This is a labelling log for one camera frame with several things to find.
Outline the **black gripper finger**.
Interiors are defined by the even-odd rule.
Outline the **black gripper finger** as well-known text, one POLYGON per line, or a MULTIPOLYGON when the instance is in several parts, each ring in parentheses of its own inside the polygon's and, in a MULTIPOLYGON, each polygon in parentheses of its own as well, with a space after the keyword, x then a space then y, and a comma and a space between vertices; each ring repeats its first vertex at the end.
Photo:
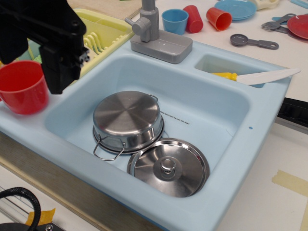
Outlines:
POLYGON ((81 68, 90 60, 89 50, 78 51, 53 45, 39 48, 42 69, 51 94, 62 94, 72 82, 80 78, 81 68))
POLYGON ((11 24, 10 20, 0 18, 0 61, 9 64, 28 49, 26 34, 11 24))

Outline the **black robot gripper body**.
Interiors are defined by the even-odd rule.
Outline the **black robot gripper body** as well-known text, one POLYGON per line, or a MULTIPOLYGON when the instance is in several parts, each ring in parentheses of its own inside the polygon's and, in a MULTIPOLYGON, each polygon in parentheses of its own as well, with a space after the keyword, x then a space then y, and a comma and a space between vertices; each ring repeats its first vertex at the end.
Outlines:
POLYGON ((86 26, 65 0, 2 0, 0 17, 40 45, 74 51, 84 47, 86 26))

